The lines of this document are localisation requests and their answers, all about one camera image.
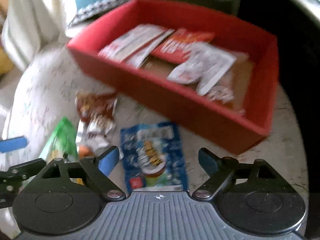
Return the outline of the cream white blanket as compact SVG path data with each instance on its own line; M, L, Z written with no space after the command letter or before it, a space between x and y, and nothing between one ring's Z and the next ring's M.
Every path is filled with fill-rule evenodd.
M75 0L9 0L2 44L15 66L25 71L43 46L65 38L76 12Z

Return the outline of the red snack bag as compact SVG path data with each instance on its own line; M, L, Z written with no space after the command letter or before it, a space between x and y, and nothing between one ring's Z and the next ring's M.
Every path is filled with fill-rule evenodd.
M182 64L188 59L189 46L196 42L212 42L215 33L206 31L192 32L180 28L169 38L158 45L151 53L152 56L161 60Z

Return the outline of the dark coffee table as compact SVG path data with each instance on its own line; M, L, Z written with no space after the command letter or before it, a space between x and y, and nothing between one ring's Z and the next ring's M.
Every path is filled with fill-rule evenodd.
M297 0L240 0L237 16L278 39L279 81L299 124L309 174L305 236L319 239L319 24Z

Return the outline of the red cardboard box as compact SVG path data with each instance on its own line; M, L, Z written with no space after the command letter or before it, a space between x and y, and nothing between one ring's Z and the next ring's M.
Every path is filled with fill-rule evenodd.
M211 31L216 35L216 45L247 53L253 72L244 115L210 102L189 88L98 55L104 46L142 23ZM172 0L133 0L85 27L67 47L85 74L231 153L249 150L270 133L279 73L277 38L232 15Z

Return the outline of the green bamboo shoot packet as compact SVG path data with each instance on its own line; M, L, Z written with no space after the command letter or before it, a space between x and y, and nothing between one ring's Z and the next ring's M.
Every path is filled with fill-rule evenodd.
M62 158L65 163L78 162L79 158L75 140L76 129L64 116L47 140L39 158L45 160L46 163L55 158Z

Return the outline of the blue snack bag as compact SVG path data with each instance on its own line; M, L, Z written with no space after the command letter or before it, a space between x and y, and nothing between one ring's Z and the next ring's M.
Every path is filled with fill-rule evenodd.
M136 191L187 191L188 178L178 126L170 121L120 130L125 184Z

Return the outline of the brown snack bag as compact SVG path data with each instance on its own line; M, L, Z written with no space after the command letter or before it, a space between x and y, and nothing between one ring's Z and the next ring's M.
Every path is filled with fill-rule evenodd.
M110 137L116 127L114 111L117 95L117 92L76 93L75 106L80 121L75 142L80 159L90 155L97 156L110 145Z

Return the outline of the white red snack packet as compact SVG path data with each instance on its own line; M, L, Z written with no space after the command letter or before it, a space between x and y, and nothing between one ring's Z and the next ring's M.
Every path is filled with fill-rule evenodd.
M198 83L196 92L203 96L214 87L236 62L236 56L204 42L189 46L189 58L175 67L167 80L180 85Z

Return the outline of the white long snack packet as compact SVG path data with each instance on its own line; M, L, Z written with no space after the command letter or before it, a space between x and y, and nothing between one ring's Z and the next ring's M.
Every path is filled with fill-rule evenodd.
M105 46L99 56L117 63L125 62L138 69L166 38L174 33L153 24L140 24Z

